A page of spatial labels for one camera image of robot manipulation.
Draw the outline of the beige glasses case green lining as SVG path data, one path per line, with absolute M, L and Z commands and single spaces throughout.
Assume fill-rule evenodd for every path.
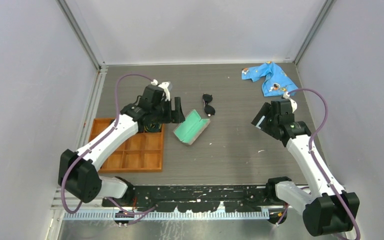
M 208 127 L 210 122 L 209 118 L 202 118 L 197 110 L 193 109 L 185 117 L 185 121 L 177 125 L 173 133 L 181 143 L 190 146 Z

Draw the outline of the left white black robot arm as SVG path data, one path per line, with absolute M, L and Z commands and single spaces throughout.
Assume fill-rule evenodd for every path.
M 126 105 L 102 133 L 79 149 L 65 150 L 60 157 L 58 184 L 82 203 L 97 197 L 114 198 L 121 207 L 133 202 L 126 180 L 100 176 L 98 171 L 119 146 L 145 127 L 185 121 L 181 99 L 171 98 L 171 82 L 149 84 L 137 103 Z

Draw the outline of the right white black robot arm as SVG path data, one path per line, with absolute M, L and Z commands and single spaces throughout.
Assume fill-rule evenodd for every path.
M 321 159 L 307 124 L 295 120 L 296 108 L 297 103 L 292 99 L 265 102 L 251 123 L 282 142 L 296 160 L 309 192 L 289 177 L 281 176 L 268 179 L 265 198 L 271 205 L 284 202 L 294 208 L 313 237 L 352 231 L 360 200 L 332 175 Z

